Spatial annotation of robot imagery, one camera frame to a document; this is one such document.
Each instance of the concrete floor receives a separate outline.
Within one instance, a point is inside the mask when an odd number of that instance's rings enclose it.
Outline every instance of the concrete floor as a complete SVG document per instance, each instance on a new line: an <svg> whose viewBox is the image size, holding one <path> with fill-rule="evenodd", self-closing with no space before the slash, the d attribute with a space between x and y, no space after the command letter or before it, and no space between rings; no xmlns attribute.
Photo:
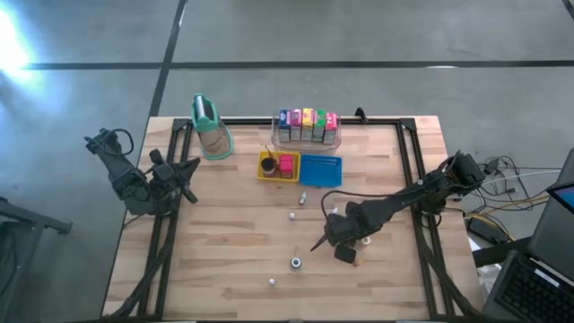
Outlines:
<svg viewBox="0 0 574 323"><path fill-rule="evenodd" d="M17 43L30 63L160 63L177 6L4 0L0 27L10 19L17 36L0 37ZM189 0L173 61L564 60L574 59L573 30L560 0ZM3 72L0 196L74 222L68 236L43 237L14 322L99 316L124 207L83 136L123 127L138 150L159 74ZM159 115L188 115L194 92L224 116L290 107L351 114L359 106L371 115L439 115L450 153L506 154L519 166L552 168L574 146L572 79L570 67L174 70ZM555 179L525 183L537 192ZM463 205L470 210L477 201ZM525 237L540 211L499 215Z"/></svg>

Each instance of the blue tray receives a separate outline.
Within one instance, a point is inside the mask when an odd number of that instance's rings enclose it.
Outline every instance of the blue tray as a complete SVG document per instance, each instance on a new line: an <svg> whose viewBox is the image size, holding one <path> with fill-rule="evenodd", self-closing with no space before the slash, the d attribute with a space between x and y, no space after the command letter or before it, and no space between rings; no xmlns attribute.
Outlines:
<svg viewBox="0 0 574 323"><path fill-rule="evenodd" d="M299 183L322 188L341 186L341 164L341 157L302 154Z"/></svg>

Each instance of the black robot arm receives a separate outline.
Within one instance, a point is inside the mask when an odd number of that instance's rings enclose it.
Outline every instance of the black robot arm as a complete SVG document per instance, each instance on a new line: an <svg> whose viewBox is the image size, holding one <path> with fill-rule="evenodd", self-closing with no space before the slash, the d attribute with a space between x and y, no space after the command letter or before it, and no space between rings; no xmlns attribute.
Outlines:
<svg viewBox="0 0 574 323"><path fill-rule="evenodd" d="M122 152L116 132L128 136L132 147L127 153ZM84 139L88 142L86 148L97 154L108 169L111 186L130 214L169 214L177 208L178 193L191 203L197 202L196 196L189 190L189 181L199 165L199 158L181 163L167 162L160 151L154 149L150 152L153 166L143 172L126 158L134 150L134 141L126 130L102 128L93 138Z"/></svg>
<svg viewBox="0 0 574 323"><path fill-rule="evenodd" d="M483 180L484 175L473 157L456 153L423 179L385 199L365 200L359 204L349 202L345 207L346 216L329 214L324 226L325 234L311 251L327 240L335 247L336 258L352 263L356 256L355 242L381 230L396 212L414 206L426 214L440 214L448 196L464 196L479 188ZM326 196L332 193L355 195L331 191Z"/></svg>

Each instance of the wooden tabletop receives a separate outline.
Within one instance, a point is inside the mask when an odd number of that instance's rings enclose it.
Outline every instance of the wooden tabletop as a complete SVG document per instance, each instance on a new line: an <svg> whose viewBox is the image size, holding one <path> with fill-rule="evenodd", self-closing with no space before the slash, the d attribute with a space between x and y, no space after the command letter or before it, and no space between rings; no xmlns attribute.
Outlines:
<svg viewBox="0 0 574 323"><path fill-rule="evenodd" d="M437 117L415 117L426 170L447 158ZM139 167L151 166L149 152L167 153L173 118L151 118ZM270 127L232 126L233 155L222 161L202 159L191 179L199 202L182 200L164 319L426 319L429 317L413 224L408 210L371 236L359 253L361 266L336 260L328 243L309 249L322 235L325 219L319 199L328 189L277 184L256 179L265 144L273 147ZM412 169L414 157L409 143ZM196 135L190 157L200 156ZM404 187L396 130L389 126L343 126L342 190L386 194ZM307 202L298 204L301 193ZM344 210L360 201L333 195L328 209ZM290 221L289 213L295 213ZM151 217L123 232L104 314L115 310L144 272L152 232ZM439 227L448 273L478 309L483 297L461 214L445 212ZM293 271L290 260L302 260ZM268 285L270 278L276 285ZM440 288L434 279L441 307ZM150 312L157 282L152 287Z"/></svg>

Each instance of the monitor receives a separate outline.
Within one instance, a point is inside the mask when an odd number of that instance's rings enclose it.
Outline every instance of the monitor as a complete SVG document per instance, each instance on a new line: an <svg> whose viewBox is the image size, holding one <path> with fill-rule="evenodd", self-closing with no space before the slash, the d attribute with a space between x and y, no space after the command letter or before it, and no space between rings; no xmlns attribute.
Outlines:
<svg viewBox="0 0 574 323"><path fill-rule="evenodd" d="M556 184L549 189L540 221L528 244L528 253L574 281L574 214L571 212L574 187L574 149L570 150Z"/></svg>
<svg viewBox="0 0 574 323"><path fill-rule="evenodd" d="M553 186L548 194L574 214L574 182Z"/></svg>

